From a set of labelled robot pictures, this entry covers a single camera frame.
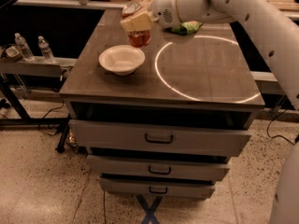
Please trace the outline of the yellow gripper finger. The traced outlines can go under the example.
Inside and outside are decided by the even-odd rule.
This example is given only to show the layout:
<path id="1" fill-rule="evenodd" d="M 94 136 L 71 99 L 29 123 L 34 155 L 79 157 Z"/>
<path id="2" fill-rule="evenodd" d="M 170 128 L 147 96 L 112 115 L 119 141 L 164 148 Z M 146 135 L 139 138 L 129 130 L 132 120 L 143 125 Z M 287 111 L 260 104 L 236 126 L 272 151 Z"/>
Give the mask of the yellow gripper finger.
<path id="1" fill-rule="evenodd" d="M 153 13 L 144 8 L 129 11 L 122 10 L 121 27 L 126 32 L 147 31 L 153 26 Z"/>

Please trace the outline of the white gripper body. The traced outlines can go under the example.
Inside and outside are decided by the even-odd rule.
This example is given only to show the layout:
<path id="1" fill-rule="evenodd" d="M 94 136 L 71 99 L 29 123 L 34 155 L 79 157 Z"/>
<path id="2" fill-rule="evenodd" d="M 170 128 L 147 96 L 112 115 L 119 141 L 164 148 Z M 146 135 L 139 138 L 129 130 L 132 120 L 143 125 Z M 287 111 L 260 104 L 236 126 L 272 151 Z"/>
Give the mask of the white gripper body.
<path id="1" fill-rule="evenodd" d="M 186 21 L 204 22 L 215 15 L 210 0 L 152 0 L 150 10 L 164 28 Z"/>

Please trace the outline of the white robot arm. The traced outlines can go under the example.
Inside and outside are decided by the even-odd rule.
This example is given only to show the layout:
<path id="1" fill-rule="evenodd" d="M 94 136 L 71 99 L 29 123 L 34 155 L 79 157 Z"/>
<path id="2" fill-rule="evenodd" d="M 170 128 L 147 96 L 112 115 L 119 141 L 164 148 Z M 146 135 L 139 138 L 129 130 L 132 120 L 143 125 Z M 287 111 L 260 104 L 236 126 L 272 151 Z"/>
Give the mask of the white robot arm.
<path id="1" fill-rule="evenodd" d="M 121 20 L 126 32 L 144 31 L 158 22 L 164 28 L 185 21 L 236 21 L 275 76 L 295 109 L 299 109 L 299 27 L 267 0 L 144 0 Z"/>

